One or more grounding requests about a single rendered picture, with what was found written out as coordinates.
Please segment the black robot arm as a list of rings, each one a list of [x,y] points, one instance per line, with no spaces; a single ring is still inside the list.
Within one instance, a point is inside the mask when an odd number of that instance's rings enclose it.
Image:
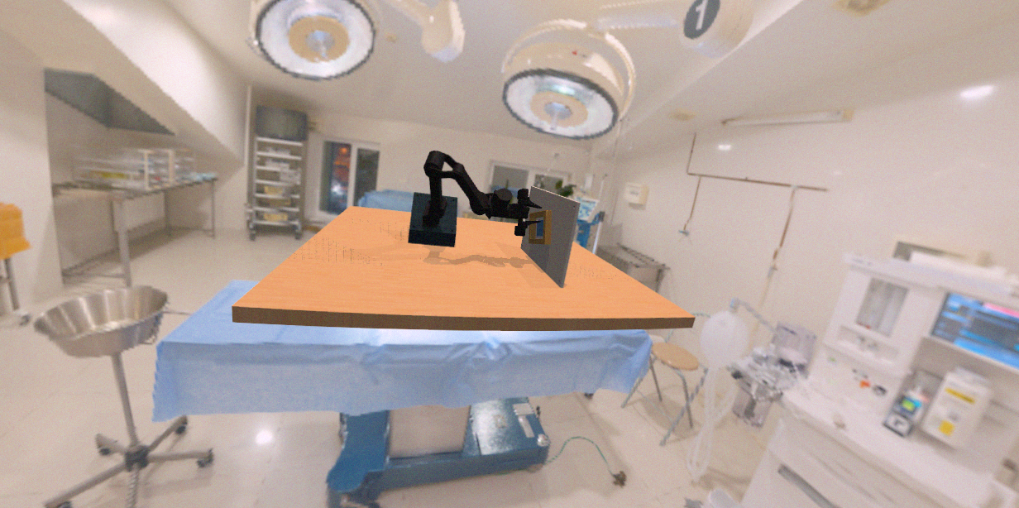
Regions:
[[[452,170],[443,170],[444,162],[447,165],[451,165]],[[425,161],[424,172],[429,178],[431,200],[428,200],[426,209],[424,210],[422,226],[436,228],[439,219],[445,213],[447,199],[441,197],[441,185],[443,185],[441,178],[452,178],[455,180],[462,191],[469,199],[472,213],[477,215],[484,214],[488,219],[491,216],[498,216],[498,218],[505,217],[511,200],[509,189],[495,189],[494,193],[484,194],[479,191],[477,185],[471,182],[471,178],[467,175],[464,165],[455,162],[451,158],[451,155],[447,155],[441,151],[430,151]],[[511,216],[519,219],[527,219],[530,209],[527,206],[527,202],[519,199],[518,203],[511,203],[511,207],[514,207]]]

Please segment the gold picture frame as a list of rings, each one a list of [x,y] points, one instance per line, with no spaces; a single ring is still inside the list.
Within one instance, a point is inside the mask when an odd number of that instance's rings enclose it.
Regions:
[[[529,213],[529,243],[552,245],[552,210]]]

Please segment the grey wall panel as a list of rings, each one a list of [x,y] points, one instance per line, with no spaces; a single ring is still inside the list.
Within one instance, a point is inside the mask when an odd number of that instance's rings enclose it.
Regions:
[[[542,207],[529,207],[529,213],[552,210],[552,245],[529,243],[528,226],[524,229],[521,249],[534,260],[542,271],[548,273],[555,284],[564,288],[581,202],[555,195],[547,189],[540,189],[534,185],[531,185],[529,197]]]

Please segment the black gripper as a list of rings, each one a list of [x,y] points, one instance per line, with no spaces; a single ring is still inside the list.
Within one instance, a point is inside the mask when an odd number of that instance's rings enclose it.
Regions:
[[[530,200],[530,197],[528,197],[528,196],[529,196],[529,189],[518,189],[518,196],[517,196],[517,199],[522,199],[524,201],[528,201],[527,202],[527,206],[529,206],[529,207],[542,208],[542,207],[538,206],[537,204],[533,203]],[[521,219],[514,218],[514,216],[511,216],[511,213],[513,213],[513,210],[514,210],[514,207],[511,207],[511,204],[508,204],[508,208],[506,209],[505,218],[518,219],[518,226],[514,227],[514,235],[515,236],[524,236],[524,229],[527,228],[528,226],[530,226],[530,224],[541,223],[541,222],[523,222],[522,218]]]

